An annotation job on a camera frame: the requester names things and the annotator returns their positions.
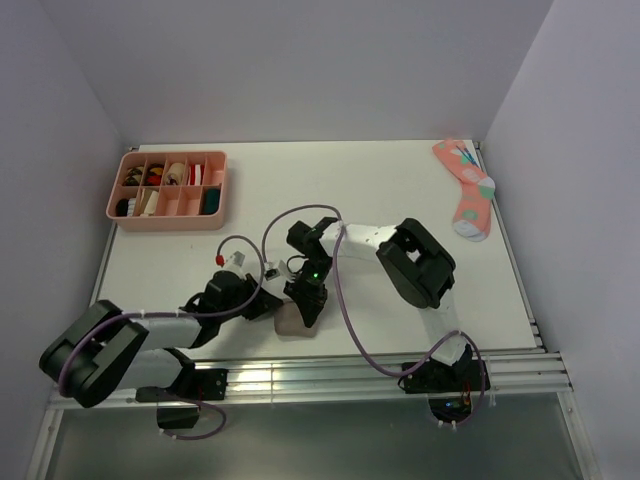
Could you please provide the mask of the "taupe sock red striped cuff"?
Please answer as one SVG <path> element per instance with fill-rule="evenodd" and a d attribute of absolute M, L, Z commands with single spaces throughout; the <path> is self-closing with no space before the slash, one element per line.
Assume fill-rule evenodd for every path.
<path fill-rule="evenodd" d="M 304 324 L 298 306 L 293 301 L 285 301 L 273 315 L 274 330 L 279 337 L 284 338 L 315 338 L 318 325 L 307 327 Z"/>

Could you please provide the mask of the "dark green patterned sock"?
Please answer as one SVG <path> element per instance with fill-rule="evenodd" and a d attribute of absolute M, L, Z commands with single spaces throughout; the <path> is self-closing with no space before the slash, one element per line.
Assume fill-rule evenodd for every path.
<path fill-rule="evenodd" d="M 208 188 L 203 190 L 201 214 L 214 215 L 218 212 L 221 203 L 221 189 Z"/>

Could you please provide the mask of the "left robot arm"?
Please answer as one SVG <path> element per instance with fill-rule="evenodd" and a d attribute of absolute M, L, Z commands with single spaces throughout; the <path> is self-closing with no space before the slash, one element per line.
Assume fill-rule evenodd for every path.
<path fill-rule="evenodd" d="M 232 271 L 215 273 L 204 291 L 164 318 L 126 317 L 100 300 L 45 349 L 39 368 L 85 408 L 126 389 L 139 401 L 219 398 L 220 386 L 197 373 L 185 350 L 213 340 L 229 320 L 256 320 L 283 304 L 251 275 Z"/>

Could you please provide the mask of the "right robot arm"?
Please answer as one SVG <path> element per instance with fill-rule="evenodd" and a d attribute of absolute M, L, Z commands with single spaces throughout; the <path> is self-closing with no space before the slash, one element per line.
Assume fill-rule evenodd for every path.
<path fill-rule="evenodd" d="M 375 370 L 400 378 L 429 369 L 435 383 L 446 390 L 457 388 L 466 379 L 474 344 L 460 331 L 454 307 L 456 263 L 418 220 L 407 218 L 398 225 L 382 227 L 346 224 L 336 217 L 324 217 L 314 226 L 298 221 L 289 229 L 286 242 L 304 259 L 301 270 L 285 282 L 283 290 L 297 307 L 304 327 L 316 324 L 328 298 L 325 281 L 332 275 L 347 331 Z M 388 370 L 364 348 L 346 308 L 338 271 L 341 257 L 379 263 L 402 300 L 422 314 L 435 314 L 434 320 L 426 321 L 428 337 L 435 343 L 413 366 L 400 372 Z"/>

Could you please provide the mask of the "rolled beige sock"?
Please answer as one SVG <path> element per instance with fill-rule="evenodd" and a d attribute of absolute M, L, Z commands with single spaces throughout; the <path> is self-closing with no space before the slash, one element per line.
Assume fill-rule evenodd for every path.
<path fill-rule="evenodd" d="M 150 188 L 142 190 L 140 198 L 140 211 L 141 217 L 150 217 L 155 215 L 157 208 L 157 202 L 159 199 L 159 192 Z"/>

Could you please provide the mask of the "rolled red white sock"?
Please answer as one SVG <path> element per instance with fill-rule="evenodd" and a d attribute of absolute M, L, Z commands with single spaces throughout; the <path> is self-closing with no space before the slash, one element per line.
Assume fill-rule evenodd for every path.
<path fill-rule="evenodd" d="M 202 184 L 204 176 L 203 164 L 190 164 L 189 165 L 189 178 L 187 184 L 189 186 L 200 186 Z"/>

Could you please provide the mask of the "rolled tan pink sock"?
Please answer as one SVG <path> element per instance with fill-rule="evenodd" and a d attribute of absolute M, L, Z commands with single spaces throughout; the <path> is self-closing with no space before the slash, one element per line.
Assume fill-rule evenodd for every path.
<path fill-rule="evenodd" d="M 172 163 L 165 175 L 164 184 L 167 186 L 179 186 L 182 184 L 185 172 L 184 163 Z"/>

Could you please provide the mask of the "pink divided organizer tray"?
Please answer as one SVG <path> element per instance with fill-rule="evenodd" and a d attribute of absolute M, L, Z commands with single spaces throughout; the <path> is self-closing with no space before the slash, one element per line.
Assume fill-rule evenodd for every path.
<path fill-rule="evenodd" d="M 164 174 L 160 186 L 145 186 L 144 179 L 149 165 L 164 165 Z M 172 163 L 184 163 L 185 172 L 182 184 L 167 186 L 164 178 Z M 200 186 L 189 186 L 189 165 L 203 164 L 204 176 Z M 138 187 L 123 186 L 126 171 L 135 166 L 143 166 L 143 178 Z M 178 152 L 141 152 L 132 151 L 125 154 L 117 171 L 106 207 L 107 217 L 120 228 L 129 232 L 177 232 L 177 231 L 214 231 L 225 224 L 226 194 L 228 192 L 229 172 L 227 155 L 222 151 L 178 151 Z M 140 198 L 142 190 L 150 188 L 159 192 L 159 199 L 154 216 L 141 217 Z M 201 205 L 203 190 L 221 189 L 221 203 L 214 215 L 202 215 Z M 133 217 L 117 218 L 116 203 L 122 198 L 135 197 L 136 209 Z"/>

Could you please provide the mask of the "rolled black white sock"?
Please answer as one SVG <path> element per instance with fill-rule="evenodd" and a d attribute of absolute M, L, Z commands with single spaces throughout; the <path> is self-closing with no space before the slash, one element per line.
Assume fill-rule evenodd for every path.
<path fill-rule="evenodd" d="M 116 203 L 115 215 L 117 218 L 133 217 L 136 209 L 136 198 L 122 198 Z"/>

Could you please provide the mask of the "rolled dark red sock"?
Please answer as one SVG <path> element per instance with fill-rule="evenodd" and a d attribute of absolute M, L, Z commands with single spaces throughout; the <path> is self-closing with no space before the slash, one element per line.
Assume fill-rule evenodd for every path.
<path fill-rule="evenodd" d="M 148 166 L 144 179 L 145 186 L 160 186 L 164 174 L 164 165 L 154 163 Z"/>

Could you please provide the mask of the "rolled brown black sock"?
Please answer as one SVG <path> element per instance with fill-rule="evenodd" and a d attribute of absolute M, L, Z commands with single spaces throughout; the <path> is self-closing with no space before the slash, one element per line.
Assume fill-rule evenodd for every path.
<path fill-rule="evenodd" d="M 138 187 L 142 182 L 143 171 L 144 171 L 143 166 L 135 166 L 135 167 L 129 168 L 126 171 L 122 185 Z"/>

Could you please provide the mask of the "pink patterned sock pair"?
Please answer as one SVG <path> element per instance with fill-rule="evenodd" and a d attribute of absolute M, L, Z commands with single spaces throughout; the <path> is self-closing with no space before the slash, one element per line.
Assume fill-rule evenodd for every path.
<path fill-rule="evenodd" d="M 462 140 L 442 140 L 432 151 L 461 188 L 452 219 L 454 231 L 472 242 L 485 240 L 491 229 L 491 205 L 496 190 L 494 180 L 480 168 Z"/>

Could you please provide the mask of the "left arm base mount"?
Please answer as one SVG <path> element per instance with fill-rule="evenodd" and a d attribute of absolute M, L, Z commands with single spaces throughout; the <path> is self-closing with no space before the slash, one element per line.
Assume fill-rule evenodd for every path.
<path fill-rule="evenodd" d="M 186 400 L 190 407 L 158 407 L 156 420 L 164 430 L 191 430 L 200 420 L 205 407 L 201 403 L 225 399 L 229 370 L 225 368 L 194 369 L 180 373 L 176 381 L 166 389 L 144 387 L 136 390 L 138 403 L 162 403 Z"/>

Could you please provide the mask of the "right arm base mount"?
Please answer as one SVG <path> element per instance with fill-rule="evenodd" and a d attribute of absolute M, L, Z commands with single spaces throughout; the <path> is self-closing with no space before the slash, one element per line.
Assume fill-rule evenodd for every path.
<path fill-rule="evenodd" d="M 461 366 L 427 361 L 414 373 L 401 377 L 397 385 L 409 395 L 447 394 L 428 401 L 432 415 L 445 423 L 460 422 L 473 412 L 472 395 L 491 387 L 484 361 L 472 359 Z"/>

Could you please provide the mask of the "aluminium rail frame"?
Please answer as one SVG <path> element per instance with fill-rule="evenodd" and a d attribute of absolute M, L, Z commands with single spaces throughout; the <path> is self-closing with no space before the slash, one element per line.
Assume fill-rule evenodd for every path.
<path fill-rule="evenodd" d="M 428 140 L 249 142 L 226 143 L 231 160 L 229 226 L 243 225 L 242 212 L 255 198 L 256 185 L 247 168 L 251 162 L 272 163 L 299 176 L 324 158 L 353 175 L 359 168 L 377 165 L 397 155 L 407 166 L 423 165 L 431 156 Z M 579 413 L 574 386 L 562 355 L 550 350 L 531 308 L 502 215 L 492 214 L 490 237 L 469 256 L 467 245 L 450 232 L 443 212 L 426 212 L 423 219 L 436 228 L 442 241 L 454 244 L 464 259 L 462 286 L 476 291 L 480 307 L 461 303 L 465 327 L 482 346 L 488 359 L 492 387 L 488 400 L 499 396 L 549 395 L 553 409 L 546 414 L 558 437 L 547 441 L 554 462 L 568 465 L 578 479 L 598 479 L 602 472 Z M 278 350 L 267 341 L 254 354 L 222 357 L 212 349 L 201 354 L 206 367 L 226 367 L 231 372 L 227 403 L 234 405 L 373 402 L 400 400 L 389 378 L 375 372 L 359 357 L 351 342 L 323 340 L 310 354 L 297 349 Z"/>

